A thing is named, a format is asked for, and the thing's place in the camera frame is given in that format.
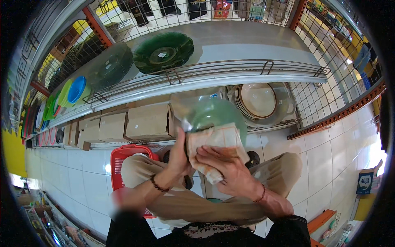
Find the knee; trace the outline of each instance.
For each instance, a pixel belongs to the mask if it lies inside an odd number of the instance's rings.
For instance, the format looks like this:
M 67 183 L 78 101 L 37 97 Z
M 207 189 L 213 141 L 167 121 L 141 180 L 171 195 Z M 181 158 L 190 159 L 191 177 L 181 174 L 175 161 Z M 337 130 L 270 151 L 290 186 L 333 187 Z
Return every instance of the knee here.
M 284 153 L 282 156 L 286 160 L 287 169 L 294 175 L 300 177 L 302 175 L 303 162 L 296 153 Z

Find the wrist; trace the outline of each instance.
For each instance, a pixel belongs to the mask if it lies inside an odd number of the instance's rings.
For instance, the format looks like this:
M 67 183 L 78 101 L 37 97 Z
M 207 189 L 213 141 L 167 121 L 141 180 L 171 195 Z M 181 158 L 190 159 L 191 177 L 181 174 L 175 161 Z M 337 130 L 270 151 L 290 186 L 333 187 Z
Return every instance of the wrist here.
M 263 184 L 261 184 L 258 181 L 255 181 L 254 185 L 251 188 L 250 195 L 248 198 L 256 202 L 262 198 L 264 191 L 265 188 L 263 187 Z

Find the person's left hand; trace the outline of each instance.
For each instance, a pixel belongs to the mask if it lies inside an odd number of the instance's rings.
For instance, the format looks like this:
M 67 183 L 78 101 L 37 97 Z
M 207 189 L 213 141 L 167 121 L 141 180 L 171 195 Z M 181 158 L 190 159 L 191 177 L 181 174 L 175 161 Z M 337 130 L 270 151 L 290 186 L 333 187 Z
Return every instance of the person's left hand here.
M 174 172 L 176 175 L 185 176 L 190 173 L 192 166 L 189 163 L 184 151 L 186 134 L 181 127 L 177 128 L 177 132 L 177 139 L 170 151 L 168 169 Z

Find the hand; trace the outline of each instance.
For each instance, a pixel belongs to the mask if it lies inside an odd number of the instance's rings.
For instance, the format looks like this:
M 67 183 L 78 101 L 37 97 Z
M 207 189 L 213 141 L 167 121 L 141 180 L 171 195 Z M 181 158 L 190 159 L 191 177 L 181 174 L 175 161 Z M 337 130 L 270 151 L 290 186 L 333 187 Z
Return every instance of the hand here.
M 231 196 L 243 196 L 252 201 L 259 200 L 263 185 L 256 180 L 237 157 L 229 157 L 226 149 L 202 146 L 197 149 L 196 159 L 220 171 L 224 180 L 217 184 L 219 192 Z
M 184 151 L 185 132 L 182 128 L 177 128 L 178 136 L 174 146 L 170 151 L 168 169 L 176 175 L 188 175 L 192 169 L 191 164 L 188 162 Z

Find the white tile floor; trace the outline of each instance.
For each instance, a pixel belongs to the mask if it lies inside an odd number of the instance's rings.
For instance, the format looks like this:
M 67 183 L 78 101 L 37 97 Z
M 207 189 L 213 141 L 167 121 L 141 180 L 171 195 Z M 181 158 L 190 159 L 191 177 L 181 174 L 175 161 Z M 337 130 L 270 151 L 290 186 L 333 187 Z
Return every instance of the white tile floor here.
M 293 130 L 286 128 L 248 135 L 246 150 L 256 151 L 261 162 L 283 152 L 298 153 L 303 161 L 302 176 L 288 199 L 295 213 L 307 221 L 333 209 L 342 213 L 340 225 L 351 215 L 360 169 L 375 166 L 380 139 L 370 123 L 372 112 L 363 108 L 319 133 L 287 141 Z M 29 184 L 47 193 L 83 226 L 105 239 L 110 224 L 109 195 L 112 192 L 109 156 L 112 150 L 33 149 L 26 152 Z M 227 199 L 196 172 L 192 191 L 204 198 Z M 160 238 L 169 226 L 157 218 L 147 220 Z M 257 225 L 255 234 L 266 236 L 273 223 Z

